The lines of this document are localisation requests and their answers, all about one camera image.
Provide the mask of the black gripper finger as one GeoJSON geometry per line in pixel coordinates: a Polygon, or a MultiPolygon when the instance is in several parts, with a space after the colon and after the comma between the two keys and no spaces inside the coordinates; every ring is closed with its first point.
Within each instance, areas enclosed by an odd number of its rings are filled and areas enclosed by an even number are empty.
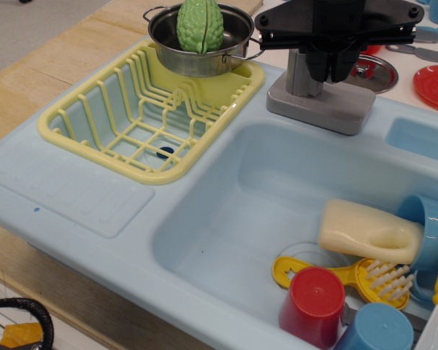
{"type": "Polygon", "coordinates": [[[338,52],[331,57],[330,76],[333,83],[346,80],[359,59],[359,50],[338,52]]]}
{"type": "Polygon", "coordinates": [[[315,81],[326,81],[330,72],[331,56],[326,52],[311,51],[306,52],[306,65],[310,76],[315,81]]]}

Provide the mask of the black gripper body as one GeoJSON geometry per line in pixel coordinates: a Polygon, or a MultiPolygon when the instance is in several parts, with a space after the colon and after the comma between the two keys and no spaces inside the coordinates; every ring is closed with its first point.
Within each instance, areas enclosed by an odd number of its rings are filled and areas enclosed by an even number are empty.
{"type": "Polygon", "coordinates": [[[409,1],[286,1],[255,18],[263,50],[323,53],[410,44],[424,9],[409,1]]]}

